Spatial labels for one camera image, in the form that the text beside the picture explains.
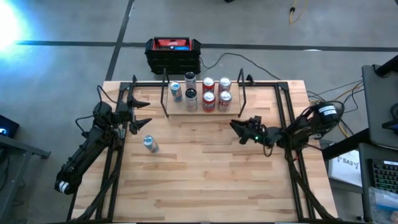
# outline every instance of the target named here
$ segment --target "blue soda can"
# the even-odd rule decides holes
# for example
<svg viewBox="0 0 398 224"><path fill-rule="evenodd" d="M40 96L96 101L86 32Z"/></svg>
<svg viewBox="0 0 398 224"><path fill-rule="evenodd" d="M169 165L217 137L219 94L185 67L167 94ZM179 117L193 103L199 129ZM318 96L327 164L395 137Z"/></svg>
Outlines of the blue soda can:
<svg viewBox="0 0 398 224"><path fill-rule="evenodd" d="M144 146L149 149L151 153L156 153L159 151L159 146L155 142L155 139L152 136L145 136L144 140L142 141Z"/></svg>
<svg viewBox="0 0 398 224"><path fill-rule="evenodd" d="M170 90L173 95L174 102L181 102L182 101L182 92L181 86L178 82L172 82L170 84Z"/></svg>

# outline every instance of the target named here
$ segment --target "keyboard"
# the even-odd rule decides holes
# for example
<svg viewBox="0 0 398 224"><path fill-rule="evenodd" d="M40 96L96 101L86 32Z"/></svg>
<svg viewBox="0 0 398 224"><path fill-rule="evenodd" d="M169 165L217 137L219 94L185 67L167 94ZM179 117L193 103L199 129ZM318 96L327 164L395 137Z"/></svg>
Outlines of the keyboard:
<svg viewBox="0 0 398 224"><path fill-rule="evenodd" d="M373 187L398 194L398 161L370 159Z"/></svg>

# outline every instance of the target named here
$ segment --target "soda can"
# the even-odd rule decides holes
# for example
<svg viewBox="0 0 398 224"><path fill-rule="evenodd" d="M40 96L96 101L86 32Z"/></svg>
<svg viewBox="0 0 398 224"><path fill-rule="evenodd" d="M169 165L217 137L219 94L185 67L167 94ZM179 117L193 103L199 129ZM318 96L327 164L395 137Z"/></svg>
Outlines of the soda can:
<svg viewBox="0 0 398 224"><path fill-rule="evenodd" d="M197 76L193 72L187 72L184 79L187 89L197 89Z"/></svg>
<svg viewBox="0 0 398 224"><path fill-rule="evenodd" d="M145 136L144 140L142 140L144 146L151 152L156 153L159 151L159 145L155 142L155 139L152 136Z"/></svg>
<svg viewBox="0 0 398 224"><path fill-rule="evenodd" d="M232 102L232 94L229 91L222 91L220 93L220 101L218 102L218 110L221 112L229 111Z"/></svg>
<svg viewBox="0 0 398 224"><path fill-rule="evenodd" d="M195 89L187 89L185 91L185 99L187 101L188 111L195 111L198 109L198 97Z"/></svg>
<svg viewBox="0 0 398 224"><path fill-rule="evenodd" d="M170 84L170 90L172 91L174 102L182 101L181 86L178 82L172 82Z"/></svg>
<svg viewBox="0 0 398 224"><path fill-rule="evenodd" d="M202 93L205 94L208 91L214 93L214 86L214 80L210 77L206 77L203 79Z"/></svg>
<svg viewBox="0 0 398 224"><path fill-rule="evenodd" d="M214 93L208 91L203 94L203 110L205 112L212 112L216 108L216 96Z"/></svg>
<svg viewBox="0 0 398 224"><path fill-rule="evenodd" d="M231 89L231 80L228 77L223 77L220 79L220 82L218 83L218 95L222 91L229 91Z"/></svg>

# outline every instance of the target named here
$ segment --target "concrete floor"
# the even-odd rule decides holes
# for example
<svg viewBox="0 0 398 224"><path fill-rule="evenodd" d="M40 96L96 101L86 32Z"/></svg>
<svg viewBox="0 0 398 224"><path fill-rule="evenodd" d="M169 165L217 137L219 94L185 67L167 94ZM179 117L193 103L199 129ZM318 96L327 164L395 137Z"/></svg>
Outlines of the concrete floor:
<svg viewBox="0 0 398 224"><path fill-rule="evenodd" d="M20 27L19 40L116 42L128 0L10 1ZM297 13L303 6L297 3ZM398 7L394 0L309 0L298 23L289 25L292 1L135 0L125 42L146 42L153 36L189 36L204 44L311 45L398 47ZM24 205L10 219L28 223L62 222L72 197L53 189L61 165L83 142L74 120L91 113L98 102L96 86L108 71L114 47L21 46L0 51L0 114L17 121L17 138L52 151L51 158L34 158L26 188L18 198ZM307 90L325 91L361 79L361 66L384 63L396 52L307 52L298 50L202 49L209 66L224 52L242 54L283 80L305 80ZM251 63L227 55L200 77L233 77L243 68L256 79L271 80ZM158 80L149 71L143 48L122 48L112 80ZM344 90L324 94L333 99ZM363 93L359 110L343 118L356 132L367 127ZM354 108L352 101L347 110ZM90 120L82 121L85 129ZM340 141L333 130L325 136ZM333 189L340 218L362 215L359 194Z"/></svg>

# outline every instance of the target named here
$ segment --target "wooden table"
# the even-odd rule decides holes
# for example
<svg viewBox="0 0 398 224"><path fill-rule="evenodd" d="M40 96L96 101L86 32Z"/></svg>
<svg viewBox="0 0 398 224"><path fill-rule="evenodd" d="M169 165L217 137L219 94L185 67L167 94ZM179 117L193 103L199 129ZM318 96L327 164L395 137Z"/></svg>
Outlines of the wooden table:
<svg viewBox="0 0 398 224"><path fill-rule="evenodd" d="M305 85L303 81L288 83L297 116L308 106ZM103 85L114 100L119 84L104 82ZM265 157L260 144L248 141L240 145L229 126L230 120L237 116L170 115L166 118L160 93L160 87L134 90L137 100L151 103L136 110L137 118L153 120L135 136L127 132L114 222L297 221L282 149L275 147L272 156ZM241 120L259 115L266 126L280 126L273 88L247 87L246 95L248 102ZM282 100L288 118L283 93ZM142 145L147 134L158 142L157 154L149 153ZM329 213L337 217L322 153L306 148L303 156L311 190ZM105 159L106 151L84 175L72 218L81 215L98 193ZM300 193L304 214L307 214L304 196ZM108 200L106 198L104 204L104 216Z"/></svg>

